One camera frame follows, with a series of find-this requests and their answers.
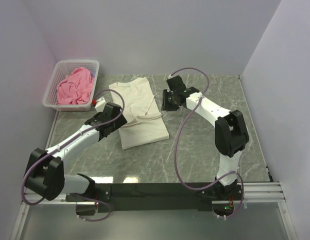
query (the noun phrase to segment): pink towel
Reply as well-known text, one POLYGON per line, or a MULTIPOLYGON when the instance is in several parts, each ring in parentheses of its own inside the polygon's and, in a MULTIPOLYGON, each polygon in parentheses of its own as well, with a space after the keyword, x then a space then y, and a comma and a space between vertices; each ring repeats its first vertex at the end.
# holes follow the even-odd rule
POLYGON ((85 67, 76 68, 57 86, 57 104, 87 104, 90 100, 94 77, 85 67))

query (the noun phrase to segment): marble tabletop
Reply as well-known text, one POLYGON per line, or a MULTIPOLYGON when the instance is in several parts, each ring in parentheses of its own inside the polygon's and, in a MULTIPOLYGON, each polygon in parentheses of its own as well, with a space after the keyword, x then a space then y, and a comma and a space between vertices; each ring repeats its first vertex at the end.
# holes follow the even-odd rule
MULTIPOLYGON (((162 91, 167 89, 168 75, 105 75, 98 76, 95 93, 115 82, 130 82, 138 77, 149 81, 159 109, 162 91)), ((197 74, 181 75, 187 87, 202 91, 206 79, 197 74)), ((110 93, 104 94, 112 101, 110 93)), ((251 119, 238 75, 211 75, 207 98, 230 110, 243 113, 249 142, 239 160, 239 173, 245 182, 269 182, 257 134, 251 119)), ((118 131, 88 147, 69 163, 65 174, 85 174, 99 183, 175 183, 174 138, 188 109, 162 112, 169 139, 122 150, 118 131)), ((96 111, 59 112, 53 124, 49 146, 54 146, 76 132, 96 111)), ((178 169, 185 182, 212 182, 217 175, 220 155, 214 143, 214 128, 201 116, 194 114, 185 125, 178 145, 178 169)))

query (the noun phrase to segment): laundry basket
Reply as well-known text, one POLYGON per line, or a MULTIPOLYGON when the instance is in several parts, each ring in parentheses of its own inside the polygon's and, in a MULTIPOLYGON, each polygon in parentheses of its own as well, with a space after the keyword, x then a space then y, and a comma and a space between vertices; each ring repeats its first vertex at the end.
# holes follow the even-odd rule
POLYGON ((94 96, 97 76, 99 74, 100 63, 95 60, 63 60, 56 63, 54 71, 50 77, 48 86, 46 88, 43 105, 56 109, 57 111, 89 111, 94 96), (95 75, 93 88, 91 91, 89 102, 86 104, 62 104, 57 105, 57 86, 65 79, 66 75, 70 75, 74 69, 84 67, 95 75))

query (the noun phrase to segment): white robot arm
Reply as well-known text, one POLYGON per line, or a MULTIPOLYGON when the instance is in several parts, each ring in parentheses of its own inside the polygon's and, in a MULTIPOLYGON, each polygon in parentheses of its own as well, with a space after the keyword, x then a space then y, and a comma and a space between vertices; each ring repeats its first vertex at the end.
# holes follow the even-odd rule
POLYGON ((90 177, 83 174, 64 175, 64 170, 66 165, 75 160, 87 147, 106 138, 127 123, 125 117, 121 115, 115 121, 100 126, 113 120, 121 111, 122 108, 119 105, 104 101, 101 111, 87 120, 73 135, 46 150, 35 149, 30 154, 25 173, 43 157, 46 156, 47 159, 31 171, 25 187, 49 201, 59 194, 76 193, 89 197, 95 196, 95 182, 90 177))
MULTIPOLYGON (((226 173, 237 171, 239 159, 249 135, 243 115, 240 111, 230 111, 202 95, 194 87, 186 88, 180 76, 167 80, 169 90, 163 91, 162 110, 176 111, 179 106, 193 110, 202 97, 201 104, 195 110, 210 124, 215 127, 215 145, 220 152, 219 170, 216 178, 226 173)), ((230 174, 219 182, 223 186, 229 186, 237 179, 235 174, 230 174)))

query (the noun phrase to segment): white wall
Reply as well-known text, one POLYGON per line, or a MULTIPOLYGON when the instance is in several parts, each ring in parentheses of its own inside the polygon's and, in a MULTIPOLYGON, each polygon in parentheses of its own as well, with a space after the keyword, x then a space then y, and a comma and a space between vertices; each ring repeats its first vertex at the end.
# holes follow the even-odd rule
POLYGON ((282 0, 244 73, 266 162, 310 240, 310 0, 282 0))
POLYGON ((109 74, 242 74, 280 0, 24 0, 56 59, 109 74))
POLYGON ((14 226, 30 153, 52 125, 42 97, 55 62, 23 1, 0 0, 0 240, 14 226))

